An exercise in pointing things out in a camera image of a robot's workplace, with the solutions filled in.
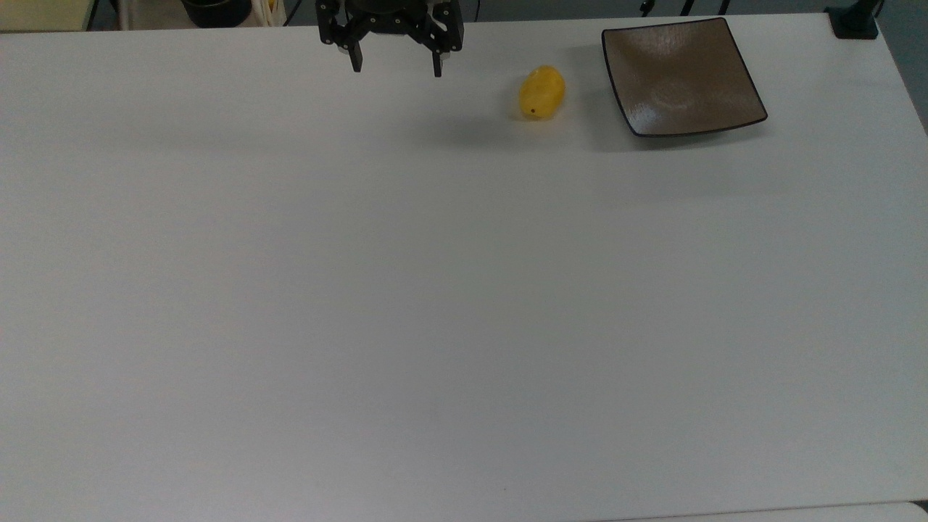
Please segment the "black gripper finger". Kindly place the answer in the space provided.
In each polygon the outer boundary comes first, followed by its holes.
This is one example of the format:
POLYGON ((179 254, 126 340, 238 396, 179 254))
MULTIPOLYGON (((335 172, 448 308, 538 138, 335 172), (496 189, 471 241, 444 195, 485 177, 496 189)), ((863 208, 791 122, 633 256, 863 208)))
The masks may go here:
POLYGON ((342 2, 316 3, 316 22, 323 44, 338 47, 350 57, 352 69, 361 71, 363 56, 358 43, 357 23, 342 2))
POLYGON ((427 4, 424 30, 434 75, 441 78, 445 57, 462 50, 465 30, 460 4, 427 4))

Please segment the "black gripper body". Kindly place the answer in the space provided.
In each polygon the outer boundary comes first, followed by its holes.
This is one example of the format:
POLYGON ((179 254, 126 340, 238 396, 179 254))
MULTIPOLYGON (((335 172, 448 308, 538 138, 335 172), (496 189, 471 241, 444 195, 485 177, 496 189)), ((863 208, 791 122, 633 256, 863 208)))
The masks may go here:
POLYGON ((432 17, 431 1, 345 1, 348 23, 356 36, 378 34, 442 34, 432 17))

